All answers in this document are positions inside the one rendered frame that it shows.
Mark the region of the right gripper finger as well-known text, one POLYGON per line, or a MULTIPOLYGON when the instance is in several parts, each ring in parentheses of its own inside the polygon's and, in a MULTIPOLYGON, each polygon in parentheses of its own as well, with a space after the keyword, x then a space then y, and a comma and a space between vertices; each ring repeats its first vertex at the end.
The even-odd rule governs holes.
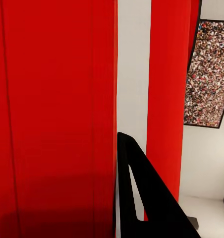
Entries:
POLYGON ((137 141, 117 133, 121 238, 201 238, 137 141), (129 165, 148 218, 137 219, 129 165))

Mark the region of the radio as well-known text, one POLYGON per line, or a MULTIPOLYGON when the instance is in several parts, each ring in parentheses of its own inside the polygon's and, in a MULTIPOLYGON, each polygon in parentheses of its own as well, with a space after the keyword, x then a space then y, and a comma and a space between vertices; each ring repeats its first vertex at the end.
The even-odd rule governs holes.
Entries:
POLYGON ((0 238, 121 238, 118 132, 178 202, 201 6, 0 0, 0 238))

